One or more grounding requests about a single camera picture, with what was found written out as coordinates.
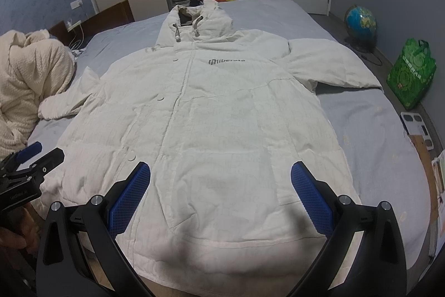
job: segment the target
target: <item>drawstring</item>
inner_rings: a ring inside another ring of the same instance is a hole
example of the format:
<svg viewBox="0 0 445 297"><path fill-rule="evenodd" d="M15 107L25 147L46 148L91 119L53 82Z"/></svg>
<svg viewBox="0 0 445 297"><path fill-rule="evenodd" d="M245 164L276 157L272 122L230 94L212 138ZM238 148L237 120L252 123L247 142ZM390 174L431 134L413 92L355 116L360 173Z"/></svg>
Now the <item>drawstring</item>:
<svg viewBox="0 0 445 297"><path fill-rule="evenodd" d="M179 27L175 23L173 27L176 28L176 32L174 33L174 38L176 39L176 42L181 42L181 34L179 33Z"/></svg>
<svg viewBox="0 0 445 297"><path fill-rule="evenodd" d="M192 24L192 27L193 27L193 30L195 31L195 36L196 36L196 37L199 37L199 32L198 32L198 30L197 30L197 23L198 23L199 21L203 20L203 19L204 19L203 16L198 17L198 18L195 19L195 21L194 21L193 24Z"/></svg>

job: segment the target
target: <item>blue gripper pad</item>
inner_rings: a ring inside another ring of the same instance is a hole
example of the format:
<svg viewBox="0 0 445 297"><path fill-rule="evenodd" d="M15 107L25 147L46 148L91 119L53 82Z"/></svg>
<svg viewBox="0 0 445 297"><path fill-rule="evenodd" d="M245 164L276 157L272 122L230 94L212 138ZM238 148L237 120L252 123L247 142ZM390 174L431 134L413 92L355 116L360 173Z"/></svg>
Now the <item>blue gripper pad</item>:
<svg viewBox="0 0 445 297"><path fill-rule="evenodd" d="M113 239L125 232L150 184L150 167L146 163L140 163L134 172L130 182L108 212L108 232Z"/></svg>
<svg viewBox="0 0 445 297"><path fill-rule="evenodd" d="M19 151L16 155L16 161L19 164L23 164L30 158L36 156L41 151L42 151L42 144L39 142L35 142L34 144L31 144L30 146Z"/></svg>
<svg viewBox="0 0 445 297"><path fill-rule="evenodd" d="M303 162L299 161L293 165L291 181L317 232L326 236L332 235L334 231L332 210L321 196L314 184L315 178Z"/></svg>

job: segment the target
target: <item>gray bed sheet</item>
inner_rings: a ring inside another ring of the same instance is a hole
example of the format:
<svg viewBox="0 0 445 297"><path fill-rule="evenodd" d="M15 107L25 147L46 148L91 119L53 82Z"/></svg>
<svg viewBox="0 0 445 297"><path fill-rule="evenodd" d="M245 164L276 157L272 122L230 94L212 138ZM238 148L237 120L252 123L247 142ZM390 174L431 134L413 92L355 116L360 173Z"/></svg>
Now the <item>gray bed sheet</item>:
<svg viewBox="0 0 445 297"><path fill-rule="evenodd" d="M290 0L221 3L235 29L260 29L294 38L334 38ZM97 34L77 59L75 79L86 66L103 75L116 60L153 46L166 14ZM342 146L363 204L388 200L399 220L407 268L416 261L429 224L429 189L417 152L393 106L379 89L319 84L317 96ZM56 146L72 119L40 121L29 143L44 152Z"/></svg>

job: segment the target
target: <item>human hand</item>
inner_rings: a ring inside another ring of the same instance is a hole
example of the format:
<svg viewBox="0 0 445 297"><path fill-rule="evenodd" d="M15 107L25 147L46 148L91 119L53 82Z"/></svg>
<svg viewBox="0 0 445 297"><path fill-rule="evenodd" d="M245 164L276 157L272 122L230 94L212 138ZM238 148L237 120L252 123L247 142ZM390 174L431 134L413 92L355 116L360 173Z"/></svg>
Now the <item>human hand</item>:
<svg viewBox="0 0 445 297"><path fill-rule="evenodd" d="M0 227L0 246L14 249L26 248L28 253L34 253L39 248L40 238L37 235L38 227L25 207L21 207L23 216L19 223L20 234Z"/></svg>

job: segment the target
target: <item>green shopping bag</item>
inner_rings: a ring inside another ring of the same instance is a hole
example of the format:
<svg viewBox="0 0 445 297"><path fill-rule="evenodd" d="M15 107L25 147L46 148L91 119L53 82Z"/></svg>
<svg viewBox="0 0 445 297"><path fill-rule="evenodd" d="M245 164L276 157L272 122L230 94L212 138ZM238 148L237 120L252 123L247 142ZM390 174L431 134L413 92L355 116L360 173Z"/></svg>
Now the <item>green shopping bag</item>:
<svg viewBox="0 0 445 297"><path fill-rule="evenodd" d="M386 82L403 106L410 110L423 97L436 71L428 42L410 38L392 67Z"/></svg>

